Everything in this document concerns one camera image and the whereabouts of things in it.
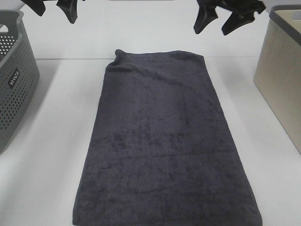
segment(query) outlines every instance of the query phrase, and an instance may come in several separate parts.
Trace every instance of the beige storage box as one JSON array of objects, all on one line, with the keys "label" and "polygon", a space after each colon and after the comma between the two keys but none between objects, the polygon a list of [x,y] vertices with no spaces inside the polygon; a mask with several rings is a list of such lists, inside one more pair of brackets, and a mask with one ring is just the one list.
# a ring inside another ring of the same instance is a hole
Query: beige storage box
[{"label": "beige storage box", "polygon": [[254,82],[301,153],[301,5],[269,16]]}]

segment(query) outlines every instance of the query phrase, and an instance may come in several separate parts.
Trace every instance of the gray plastic basket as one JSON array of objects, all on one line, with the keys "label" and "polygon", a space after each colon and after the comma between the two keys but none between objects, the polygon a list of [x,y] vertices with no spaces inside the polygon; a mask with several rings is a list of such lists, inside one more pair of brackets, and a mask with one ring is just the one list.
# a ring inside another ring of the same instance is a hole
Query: gray plastic basket
[{"label": "gray plastic basket", "polygon": [[0,152],[7,145],[37,87],[40,73],[22,22],[23,12],[0,10]]}]

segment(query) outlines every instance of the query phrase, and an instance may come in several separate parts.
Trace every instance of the perforated basket wall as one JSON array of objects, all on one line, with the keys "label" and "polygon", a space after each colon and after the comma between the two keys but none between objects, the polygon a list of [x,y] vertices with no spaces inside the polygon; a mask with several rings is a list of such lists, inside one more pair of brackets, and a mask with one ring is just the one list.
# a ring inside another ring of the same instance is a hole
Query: perforated basket wall
[{"label": "perforated basket wall", "polygon": [[0,152],[8,143],[36,89],[40,74],[22,22],[23,13],[0,10]]}]

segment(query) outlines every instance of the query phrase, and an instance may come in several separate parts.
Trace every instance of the white table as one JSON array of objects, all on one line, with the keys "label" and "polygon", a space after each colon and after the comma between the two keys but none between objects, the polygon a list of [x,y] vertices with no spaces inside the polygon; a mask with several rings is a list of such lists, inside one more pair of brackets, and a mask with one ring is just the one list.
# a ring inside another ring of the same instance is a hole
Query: white table
[{"label": "white table", "polygon": [[[204,55],[263,225],[301,225],[301,155],[253,83],[267,13],[224,37],[223,10],[220,20],[193,34],[193,0],[79,1],[74,26],[55,4],[47,4],[43,17],[22,9],[40,82],[0,154],[1,226],[72,225],[104,70],[117,48]],[[82,33],[70,40],[76,31]]]}]

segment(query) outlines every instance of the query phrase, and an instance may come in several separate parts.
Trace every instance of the terry cloth texture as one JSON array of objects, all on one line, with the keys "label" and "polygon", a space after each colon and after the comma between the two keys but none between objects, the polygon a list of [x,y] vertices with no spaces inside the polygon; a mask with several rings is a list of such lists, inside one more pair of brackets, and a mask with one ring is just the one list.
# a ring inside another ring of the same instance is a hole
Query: terry cloth texture
[{"label": "terry cloth texture", "polygon": [[202,56],[116,50],[73,223],[262,225]]}]

